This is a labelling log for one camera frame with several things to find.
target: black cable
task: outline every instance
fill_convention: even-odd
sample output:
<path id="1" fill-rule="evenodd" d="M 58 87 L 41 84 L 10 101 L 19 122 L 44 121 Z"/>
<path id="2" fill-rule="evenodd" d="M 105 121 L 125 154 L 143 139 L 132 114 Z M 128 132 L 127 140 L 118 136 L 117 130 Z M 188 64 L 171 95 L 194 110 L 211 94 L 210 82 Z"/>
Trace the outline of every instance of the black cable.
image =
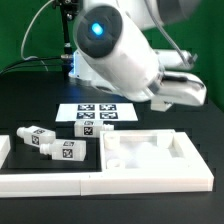
<path id="1" fill-rule="evenodd" d="M 28 60 L 19 60 L 19 61 L 13 62 L 12 64 L 6 66 L 5 68 L 2 69 L 2 71 L 7 69 L 7 68 L 11 68 L 11 67 L 14 67 L 16 65 L 23 64 L 23 63 L 35 62 L 35 61 L 49 61 L 49 60 L 57 60 L 57 59 L 61 59 L 61 57 L 60 56 L 55 56 L 55 57 L 47 57 L 47 58 L 43 57 L 43 58 L 31 58 L 31 59 L 28 59 Z"/>
<path id="2" fill-rule="evenodd" d="M 0 72 L 0 76 L 2 76 L 4 73 L 10 71 L 10 70 L 13 70 L 13 69 L 20 69 L 20 68 L 31 68 L 31 67 L 44 67 L 44 66 L 68 66 L 67 64 L 47 64 L 47 65 L 26 65 L 26 66 L 14 66 L 14 67 L 10 67 L 10 68 L 7 68 L 3 71 Z"/>

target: black stand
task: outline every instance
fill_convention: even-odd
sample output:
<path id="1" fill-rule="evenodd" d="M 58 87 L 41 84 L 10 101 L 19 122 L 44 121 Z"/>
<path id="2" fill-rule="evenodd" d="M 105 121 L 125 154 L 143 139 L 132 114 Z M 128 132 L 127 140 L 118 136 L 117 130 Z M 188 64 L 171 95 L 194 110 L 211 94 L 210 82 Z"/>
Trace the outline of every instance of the black stand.
<path id="1" fill-rule="evenodd" d="M 53 8 L 60 7 L 62 27 L 64 33 L 64 53 L 67 55 L 73 54 L 73 49 L 69 37 L 68 21 L 74 20 L 79 12 L 79 0 L 55 0 Z M 70 60 L 67 60 L 62 66 L 64 78 L 68 78 L 68 73 L 72 70 Z"/>

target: green background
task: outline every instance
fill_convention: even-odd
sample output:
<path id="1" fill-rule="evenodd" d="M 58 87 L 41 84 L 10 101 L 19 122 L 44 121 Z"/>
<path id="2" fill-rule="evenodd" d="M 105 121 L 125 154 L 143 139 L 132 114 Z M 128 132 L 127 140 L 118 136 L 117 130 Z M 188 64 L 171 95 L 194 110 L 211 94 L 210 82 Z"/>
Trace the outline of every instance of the green background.
<path id="1" fill-rule="evenodd" d="M 46 2 L 47 0 L 1 1 L 0 70 L 21 59 L 20 46 L 25 31 L 33 16 Z M 182 49 L 197 53 L 199 58 L 191 72 L 206 83 L 209 97 L 224 111 L 223 12 L 224 0 L 202 0 L 189 20 L 165 26 L 165 29 Z M 145 31 L 144 34 L 153 48 L 170 49 L 156 29 Z M 63 33 L 60 10 L 53 10 L 48 6 L 38 17 L 28 36 L 25 56 L 56 56 L 61 53 Z"/>

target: black table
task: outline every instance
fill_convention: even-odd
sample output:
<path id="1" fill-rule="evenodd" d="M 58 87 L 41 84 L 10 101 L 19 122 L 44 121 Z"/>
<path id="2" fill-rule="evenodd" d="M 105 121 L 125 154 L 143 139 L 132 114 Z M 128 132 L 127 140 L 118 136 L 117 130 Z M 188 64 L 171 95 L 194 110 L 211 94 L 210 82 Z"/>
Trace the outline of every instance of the black table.
<path id="1" fill-rule="evenodd" d="M 37 125 L 71 137 L 72 124 L 55 122 L 60 103 L 128 103 L 64 80 L 60 72 L 12 72 L 0 77 L 0 135 L 10 135 L 11 152 L 0 175 L 97 171 L 99 142 L 87 167 L 36 163 L 39 153 L 16 136 L 21 126 Z M 215 176 L 213 192 L 0 199 L 0 223 L 224 223 L 224 115 L 210 101 L 203 107 L 174 105 L 166 113 L 150 102 L 134 104 L 138 122 L 115 122 L 116 129 L 175 129 L 188 134 Z M 26 155 L 33 150 L 34 156 Z"/>

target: blue light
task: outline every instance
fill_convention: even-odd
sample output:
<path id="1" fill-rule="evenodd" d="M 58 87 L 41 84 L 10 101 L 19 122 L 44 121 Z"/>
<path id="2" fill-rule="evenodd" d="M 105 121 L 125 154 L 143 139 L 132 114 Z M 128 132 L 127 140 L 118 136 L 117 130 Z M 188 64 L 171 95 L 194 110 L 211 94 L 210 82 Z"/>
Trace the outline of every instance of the blue light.
<path id="1" fill-rule="evenodd" d="M 103 34 L 104 30 L 103 27 L 99 23 L 94 23 L 92 25 L 92 31 L 97 35 L 100 36 Z"/>

